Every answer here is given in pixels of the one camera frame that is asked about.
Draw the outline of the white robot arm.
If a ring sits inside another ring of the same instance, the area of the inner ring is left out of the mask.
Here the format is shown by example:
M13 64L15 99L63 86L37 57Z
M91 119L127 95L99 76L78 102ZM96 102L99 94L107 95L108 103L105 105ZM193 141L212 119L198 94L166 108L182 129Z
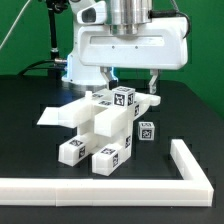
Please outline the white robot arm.
M140 68L156 92L161 70L178 70L188 60L189 17L174 8L156 11L152 0L108 0L77 13L78 55L86 66Z

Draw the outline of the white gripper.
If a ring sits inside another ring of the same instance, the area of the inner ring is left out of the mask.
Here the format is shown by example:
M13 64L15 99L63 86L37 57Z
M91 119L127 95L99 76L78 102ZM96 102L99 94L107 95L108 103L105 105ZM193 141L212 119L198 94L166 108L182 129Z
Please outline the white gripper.
M100 66L109 90L118 84L112 67L152 69L149 92L155 94L162 70L178 70L188 61L187 21L155 18L138 27L136 35L115 36L105 25L83 26L77 35L82 64Z

